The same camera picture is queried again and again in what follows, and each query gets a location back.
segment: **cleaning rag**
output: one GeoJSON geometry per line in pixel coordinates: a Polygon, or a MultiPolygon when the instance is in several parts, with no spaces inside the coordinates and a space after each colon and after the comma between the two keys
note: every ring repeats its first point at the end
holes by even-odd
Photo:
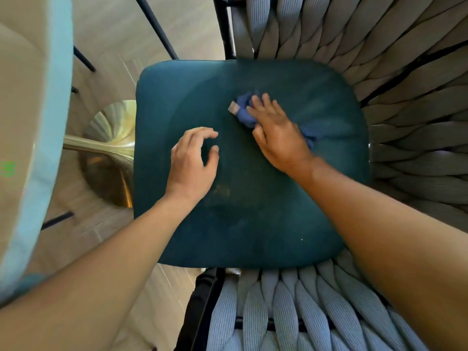
{"type": "MultiPolygon", "coordinates": [[[[257,124],[255,117],[251,116],[250,113],[246,110],[247,106],[253,107],[252,96],[254,94],[257,95],[260,100],[262,100],[260,93],[257,91],[254,93],[249,91],[246,94],[237,97],[235,101],[232,101],[231,105],[227,109],[229,112],[235,115],[239,122],[244,124],[247,128],[255,128],[255,125],[257,124]]],[[[299,126],[299,130],[304,136],[307,146],[312,150],[314,143],[320,139],[318,133],[303,126],[299,126]]]]}

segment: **gold pedestal base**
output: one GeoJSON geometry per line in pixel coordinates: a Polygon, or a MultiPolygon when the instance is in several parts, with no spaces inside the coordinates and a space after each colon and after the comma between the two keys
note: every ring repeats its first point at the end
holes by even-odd
{"type": "Polygon", "coordinates": [[[79,151],[79,165],[91,189],[121,207],[133,207],[136,113],[135,100],[113,103],[96,114],[83,138],[64,138],[64,149],[79,151]]]}

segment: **forearm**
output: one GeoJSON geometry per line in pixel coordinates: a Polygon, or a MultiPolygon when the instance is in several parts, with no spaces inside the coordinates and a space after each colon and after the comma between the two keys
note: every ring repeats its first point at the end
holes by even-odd
{"type": "Polygon", "coordinates": [[[8,350],[106,350],[190,204],[151,210],[0,311],[8,350]]]}
{"type": "Polygon", "coordinates": [[[340,174],[321,159],[295,179],[373,284],[428,345],[459,350],[468,330],[468,236],[340,174]]]}

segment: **teal seat cushion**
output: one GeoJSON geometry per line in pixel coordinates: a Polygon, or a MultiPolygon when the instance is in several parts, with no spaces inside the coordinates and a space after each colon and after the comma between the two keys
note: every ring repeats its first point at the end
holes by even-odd
{"type": "Polygon", "coordinates": [[[313,151],[369,181],[366,122],[342,77],[313,61],[167,61],[137,85],[135,217],[164,195],[170,150],[184,131],[213,127],[219,146],[212,188],[175,231],[160,263],[184,267],[286,268],[335,256],[343,241],[309,196],[262,155],[251,130],[227,111],[247,91],[268,92],[300,125],[322,135],[313,151]]]}

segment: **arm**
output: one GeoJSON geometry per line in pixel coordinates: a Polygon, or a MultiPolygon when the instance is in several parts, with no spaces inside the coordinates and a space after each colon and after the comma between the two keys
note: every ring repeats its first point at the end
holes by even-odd
{"type": "Polygon", "coordinates": [[[468,235],[353,181],[313,156],[276,101],[252,98],[260,149],[333,222],[373,284],[434,350],[468,336],[468,235]]]}
{"type": "Polygon", "coordinates": [[[172,234],[210,189],[218,165],[210,128],[187,131],[171,152],[165,196],[112,238],[0,310],[5,350],[107,350],[172,234]]]}

